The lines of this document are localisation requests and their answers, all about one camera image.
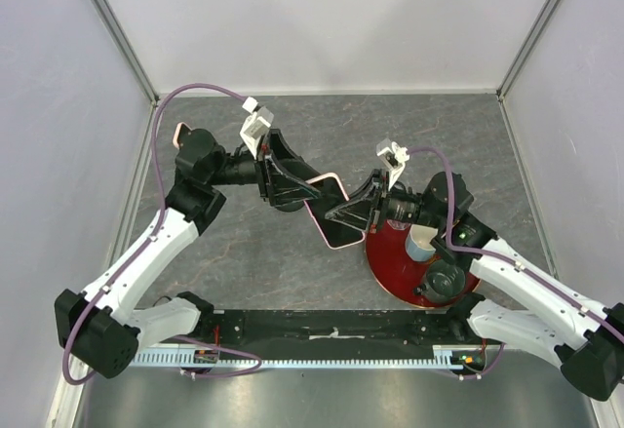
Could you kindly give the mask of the pink case smartphone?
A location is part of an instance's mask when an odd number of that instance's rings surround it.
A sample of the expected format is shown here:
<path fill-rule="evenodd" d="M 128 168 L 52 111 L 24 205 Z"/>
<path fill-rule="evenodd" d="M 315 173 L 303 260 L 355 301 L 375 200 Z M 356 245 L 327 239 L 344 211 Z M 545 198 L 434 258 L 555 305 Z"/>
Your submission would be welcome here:
<path fill-rule="evenodd" d="M 335 217 L 334 209 L 349 201 L 339 175 L 316 175 L 307 179 L 306 183 L 319 191 L 318 197 L 306 200 L 304 204 L 326 246 L 331 250 L 341 250 L 362 243 L 365 239 L 362 230 Z"/>
<path fill-rule="evenodd" d="M 186 141 L 186 139 L 192 134 L 192 129 L 185 124 L 184 122 L 180 122 L 177 124 L 176 128 L 175 128 L 175 133 L 174 133 L 174 137 L 173 137 L 173 145 L 174 147 L 179 150 L 184 142 Z"/>

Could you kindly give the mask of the black round base phone holder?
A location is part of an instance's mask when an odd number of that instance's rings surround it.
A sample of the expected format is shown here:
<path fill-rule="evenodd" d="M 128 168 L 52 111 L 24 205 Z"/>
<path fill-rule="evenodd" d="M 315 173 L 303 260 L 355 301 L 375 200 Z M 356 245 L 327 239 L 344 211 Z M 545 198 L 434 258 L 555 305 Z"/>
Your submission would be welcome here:
<path fill-rule="evenodd" d="M 286 205 L 276 206 L 275 209 L 282 213 L 294 213 L 304 208 L 303 202 L 295 202 Z"/>

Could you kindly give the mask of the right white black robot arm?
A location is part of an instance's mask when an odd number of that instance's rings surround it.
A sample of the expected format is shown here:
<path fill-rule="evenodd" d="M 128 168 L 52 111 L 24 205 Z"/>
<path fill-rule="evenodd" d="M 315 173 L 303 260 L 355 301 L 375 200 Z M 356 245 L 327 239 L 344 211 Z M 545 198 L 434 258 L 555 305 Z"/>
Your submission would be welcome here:
<path fill-rule="evenodd" d="M 468 209 L 460 175 L 440 172 L 425 190 L 395 188 L 374 171 L 348 195 L 322 184 L 331 232 L 366 236 L 373 274 L 403 301 L 446 307 L 448 336 L 510 344 L 555 366 L 582 394 L 604 402 L 623 382 L 623 306 L 574 291 L 515 251 Z"/>

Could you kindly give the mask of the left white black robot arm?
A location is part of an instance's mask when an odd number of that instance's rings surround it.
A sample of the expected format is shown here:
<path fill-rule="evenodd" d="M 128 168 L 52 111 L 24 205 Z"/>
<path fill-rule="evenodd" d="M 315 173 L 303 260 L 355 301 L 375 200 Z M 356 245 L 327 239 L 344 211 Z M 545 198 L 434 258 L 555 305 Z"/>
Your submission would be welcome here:
<path fill-rule="evenodd" d="M 269 129 L 229 153 L 205 129 L 177 125 L 175 181 L 163 192 L 150 225 L 117 261 L 80 292 L 63 291 L 54 304 L 65 380 L 77 384 L 76 358 L 106 378 L 120 374 L 141 350 L 179 335 L 203 343 L 214 332 L 211 305 L 191 292 L 148 309 L 137 304 L 172 260 L 214 222 L 221 185 L 255 184 L 276 208 L 313 199 L 319 172 L 296 155 L 281 132 Z"/>

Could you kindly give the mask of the clear glass cup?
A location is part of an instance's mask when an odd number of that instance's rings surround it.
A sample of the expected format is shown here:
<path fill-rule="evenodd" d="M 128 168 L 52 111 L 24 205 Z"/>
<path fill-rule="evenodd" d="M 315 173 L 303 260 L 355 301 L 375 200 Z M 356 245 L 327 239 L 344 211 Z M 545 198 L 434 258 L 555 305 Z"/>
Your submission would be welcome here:
<path fill-rule="evenodd" d="M 387 224 L 394 230 L 405 231 L 410 228 L 408 223 L 400 222 L 398 220 L 387 220 Z"/>

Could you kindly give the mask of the red round tray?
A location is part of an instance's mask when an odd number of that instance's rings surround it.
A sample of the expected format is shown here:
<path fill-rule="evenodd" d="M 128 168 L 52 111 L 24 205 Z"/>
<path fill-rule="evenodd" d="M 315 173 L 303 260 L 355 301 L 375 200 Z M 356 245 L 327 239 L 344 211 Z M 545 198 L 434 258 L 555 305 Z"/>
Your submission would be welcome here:
<path fill-rule="evenodd" d="M 459 297 L 446 304 L 434 304 L 422 296 L 413 294 L 413 289 L 421 282 L 425 270 L 432 262 L 441 259 L 434 253 L 426 262 L 414 262 L 405 249 L 405 240 L 410 230 L 397 231 L 392 229 L 387 221 L 376 233 L 369 233 L 365 241 L 367 261 L 375 280 L 390 294 L 422 309 L 436 309 L 448 307 L 469 292 L 475 292 L 481 280 L 470 273 L 466 273 L 466 285 Z"/>

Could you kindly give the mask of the light blue white mug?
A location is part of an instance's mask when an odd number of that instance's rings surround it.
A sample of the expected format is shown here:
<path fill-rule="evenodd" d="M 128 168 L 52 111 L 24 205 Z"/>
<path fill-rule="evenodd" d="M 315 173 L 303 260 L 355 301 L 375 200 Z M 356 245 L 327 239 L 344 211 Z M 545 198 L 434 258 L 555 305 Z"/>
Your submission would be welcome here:
<path fill-rule="evenodd" d="M 408 257 L 414 262 L 426 262 L 435 253 L 431 241 L 438 234 L 433 227 L 414 224 L 410 227 L 405 240 L 405 249 Z"/>

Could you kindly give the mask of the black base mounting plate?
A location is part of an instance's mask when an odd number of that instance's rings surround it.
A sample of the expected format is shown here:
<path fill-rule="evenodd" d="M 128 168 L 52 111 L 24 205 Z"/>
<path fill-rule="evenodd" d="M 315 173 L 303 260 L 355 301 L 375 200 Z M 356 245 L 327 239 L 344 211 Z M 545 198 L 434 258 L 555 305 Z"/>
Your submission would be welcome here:
<path fill-rule="evenodd" d="M 435 345 L 480 349 L 459 318 L 424 310 L 235 310 L 201 318 L 190 337 L 268 357 L 424 357 Z"/>

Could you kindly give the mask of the aluminium frame front rail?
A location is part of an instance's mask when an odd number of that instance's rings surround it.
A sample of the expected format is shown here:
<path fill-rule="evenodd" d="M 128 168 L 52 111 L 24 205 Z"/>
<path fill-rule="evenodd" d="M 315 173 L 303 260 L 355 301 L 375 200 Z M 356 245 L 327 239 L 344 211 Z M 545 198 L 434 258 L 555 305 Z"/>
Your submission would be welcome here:
<path fill-rule="evenodd" d="M 590 320 L 587 309 L 573 315 L 564 312 L 561 317 L 560 322 L 546 324 L 527 311 L 512 311 L 486 300 L 469 311 L 463 321 L 479 337 L 492 338 L 534 355 L 554 352 L 557 345 L 577 350 L 598 329 L 596 323 Z M 133 311 L 122 317 L 97 309 L 92 318 L 86 319 L 83 324 L 74 324 L 73 329 L 96 334 L 112 329 L 127 334 L 137 342 L 136 348 L 141 350 L 179 334 L 188 335 L 198 327 L 199 322 L 199 308 L 176 298 L 165 305 Z"/>

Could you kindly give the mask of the left aluminium corner post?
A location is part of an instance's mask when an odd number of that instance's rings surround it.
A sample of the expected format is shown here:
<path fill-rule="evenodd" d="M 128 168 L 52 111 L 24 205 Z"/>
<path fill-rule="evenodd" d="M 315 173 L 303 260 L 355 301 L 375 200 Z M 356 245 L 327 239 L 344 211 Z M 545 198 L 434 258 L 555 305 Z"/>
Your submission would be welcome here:
<path fill-rule="evenodd" d="M 152 103 L 159 100 L 158 92 L 150 81 L 137 53 L 131 44 L 121 22 L 118 20 L 108 0 L 91 0 L 97 14 L 112 38 L 125 64 L 130 69 L 140 89 Z"/>

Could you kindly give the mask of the aluminium corner post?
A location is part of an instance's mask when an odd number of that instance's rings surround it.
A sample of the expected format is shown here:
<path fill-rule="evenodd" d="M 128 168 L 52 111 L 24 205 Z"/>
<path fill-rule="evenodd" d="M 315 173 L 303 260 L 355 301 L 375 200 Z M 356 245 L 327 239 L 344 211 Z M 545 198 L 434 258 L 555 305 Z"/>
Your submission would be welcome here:
<path fill-rule="evenodd" d="M 502 102 L 511 91 L 518 79 L 521 71 L 527 64 L 528 59 L 537 46 L 540 38 L 546 31 L 548 25 L 559 10 L 564 0 L 545 0 L 541 6 L 535 20 L 523 40 L 519 50 L 516 52 L 508 70 L 506 71 L 500 85 L 496 90 L 499 102 Z"/>
<path fill-rule="evenodd" d="M 97 14 L 112 38 L 125 64 L 130 69 L 140 89 L 152 103 L 159 100 L 158 92 L 150 81 L 137 53 L 131 44 L 121 22 L 118 20 L 108 0 L 91 0 Z"/>

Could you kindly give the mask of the right aluminium corner post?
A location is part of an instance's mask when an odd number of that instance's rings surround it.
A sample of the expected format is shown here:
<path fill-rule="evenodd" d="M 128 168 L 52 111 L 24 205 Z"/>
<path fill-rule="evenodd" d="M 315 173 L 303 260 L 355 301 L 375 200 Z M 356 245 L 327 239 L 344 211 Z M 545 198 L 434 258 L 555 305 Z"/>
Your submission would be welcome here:
<path fill-rule="evenodd" d="M 564 0 L 545 0 L 541 6 L 535 20 L 523 40 L 519 50 L 516 52 L 508 70 L 506 71 L 500 85 L 496 90 L 499 102 L 502 102 L 511 91 L 518 79 L 521 71 L 527 64 L 528 59 L 537 46 L 540 38 L 546 31 L 548 25 L 559 10 Z"/>

